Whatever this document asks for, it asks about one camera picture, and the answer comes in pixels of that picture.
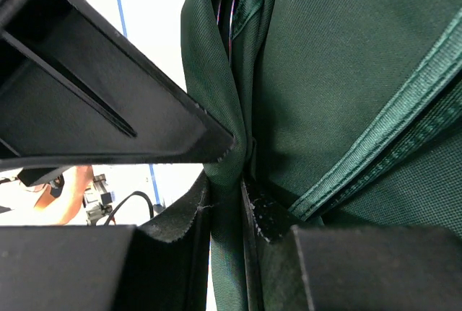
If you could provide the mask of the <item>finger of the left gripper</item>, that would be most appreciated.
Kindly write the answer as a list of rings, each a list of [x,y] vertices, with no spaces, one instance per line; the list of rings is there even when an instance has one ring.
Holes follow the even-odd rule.
[[[1,167],[218,162],[233,136],[85,0],[1,0]]]

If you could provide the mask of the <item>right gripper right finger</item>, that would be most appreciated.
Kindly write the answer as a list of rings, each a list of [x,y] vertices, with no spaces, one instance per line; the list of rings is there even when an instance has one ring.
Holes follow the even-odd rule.
[[[461,241],[433,227],[317,227],[243,178],[250,310],[459,310]]]

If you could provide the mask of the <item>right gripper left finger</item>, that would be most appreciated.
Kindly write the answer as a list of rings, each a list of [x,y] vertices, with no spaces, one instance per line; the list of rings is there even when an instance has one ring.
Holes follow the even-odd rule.
[[[209,181],[141,226],[1,228],[3,310],[204,310]]]

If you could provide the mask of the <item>dark green cloth napkin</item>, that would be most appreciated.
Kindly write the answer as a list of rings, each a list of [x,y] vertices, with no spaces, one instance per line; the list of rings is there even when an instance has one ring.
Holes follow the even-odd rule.
[[[243,178],[306,224],[461,241],[461,0],[185,0],[181,51],[235,137],[204,167],[218,310],[250,310]]]

